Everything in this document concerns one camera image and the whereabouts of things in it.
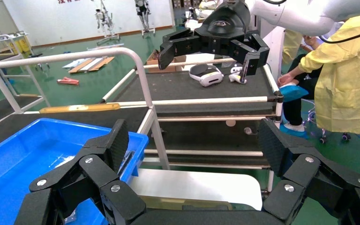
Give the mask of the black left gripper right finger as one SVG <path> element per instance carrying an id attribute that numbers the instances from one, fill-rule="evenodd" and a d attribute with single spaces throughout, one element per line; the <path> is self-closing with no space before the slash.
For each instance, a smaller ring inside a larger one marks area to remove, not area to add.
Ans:
<path id="1" fill-rule="evenodd" d="M 281 132 L 269 119 L 259 123 L 258 145 L 281 179 L 263 211 L 289 225 L 311 198 L 340 225 L 360 225 L 360 173 L 327 159 L 306 139 Z"/>

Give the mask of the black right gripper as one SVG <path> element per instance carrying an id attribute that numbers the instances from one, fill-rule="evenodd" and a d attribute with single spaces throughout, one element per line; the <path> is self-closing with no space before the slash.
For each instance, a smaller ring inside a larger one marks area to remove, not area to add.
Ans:
<path id="1" fill-rule="evenodd" d="M 243 0 L 220 4 L 201 27 L 179 30 L 163 36 L 158 68 L 166 69 L 177 56 L 193 53 L 228 55 L 242 63 L 240 76 L 255 75 L 266 64 L 270 48 L 257 33 L 246 33 L 250 11 Z"/>

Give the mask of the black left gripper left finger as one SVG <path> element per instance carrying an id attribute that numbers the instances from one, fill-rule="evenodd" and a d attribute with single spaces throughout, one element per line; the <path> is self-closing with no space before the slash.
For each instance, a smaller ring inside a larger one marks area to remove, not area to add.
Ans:
<path id="1" fill-rule="evenodd" d="M 128 141 L 125 120 L 117 120 L 110 133 L 89 139 L 72 160 L 30 183 L 15 224 L 62 225 L 87 199 L 109 224 L 132 224 L 146 212 L 146 203 L 118 175 Z"/>

